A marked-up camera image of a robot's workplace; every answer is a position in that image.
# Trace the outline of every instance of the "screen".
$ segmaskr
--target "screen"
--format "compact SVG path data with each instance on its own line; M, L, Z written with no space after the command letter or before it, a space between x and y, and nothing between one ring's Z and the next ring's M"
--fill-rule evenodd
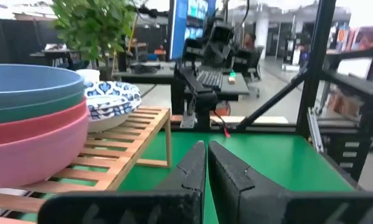
M182 56L186 38L195 39L203 35L202 21L208 14L214 13L215 2L216 0L170 0L168 60ZM196 26L196 20L201 21L201 27Z

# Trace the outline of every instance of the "keyboard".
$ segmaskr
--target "keyboard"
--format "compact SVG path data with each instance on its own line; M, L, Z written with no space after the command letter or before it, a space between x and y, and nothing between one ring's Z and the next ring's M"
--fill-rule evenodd
M199 71L197 81L206 88L220 90L222 86L222 72L220 71Z

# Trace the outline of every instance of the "red bowl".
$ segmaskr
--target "red bowl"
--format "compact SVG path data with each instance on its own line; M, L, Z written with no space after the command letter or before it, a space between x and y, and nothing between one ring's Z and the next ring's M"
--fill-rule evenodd
M40 136L64 127L87 111L87 99L69 109L36 118L0 124L0 144Z

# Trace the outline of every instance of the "stacked bowls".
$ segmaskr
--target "stacked bowls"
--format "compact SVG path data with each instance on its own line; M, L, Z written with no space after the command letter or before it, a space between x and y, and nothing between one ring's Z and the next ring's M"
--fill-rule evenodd
M123 82L85 82L89 109L88 132L117 127L141 104L141 91Z
M0 187L45 180L87 138L83 78L61 68L0 65Z

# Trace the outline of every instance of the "bamboo shelf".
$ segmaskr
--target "bamboo shelf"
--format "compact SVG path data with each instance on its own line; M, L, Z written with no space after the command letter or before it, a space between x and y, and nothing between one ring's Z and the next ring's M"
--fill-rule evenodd
M140 159L161 128L166 132L167 160ZM171 123L168 108L141 106L120 126L102 133L89 134L83 151L69 167L49 180L19 187L19 190L30 192L26 196L0 194L0 208L7 210L5 214L38 213L45 199L28 197L31 193L116 190L135 164L165 168L171 166ZM99 171L76 169L80 166ZM95 185L60 182L63 179L86 180ZM0 224L31 223L6 218L5 215L0 217Z

